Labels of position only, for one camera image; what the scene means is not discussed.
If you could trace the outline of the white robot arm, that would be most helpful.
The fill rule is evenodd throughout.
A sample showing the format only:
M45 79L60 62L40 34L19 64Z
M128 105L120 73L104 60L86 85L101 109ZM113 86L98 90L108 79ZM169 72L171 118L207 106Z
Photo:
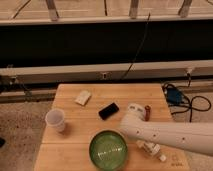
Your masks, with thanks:
M146 110L130 103L119 130L129 138L213 156L213 123L151 122Z

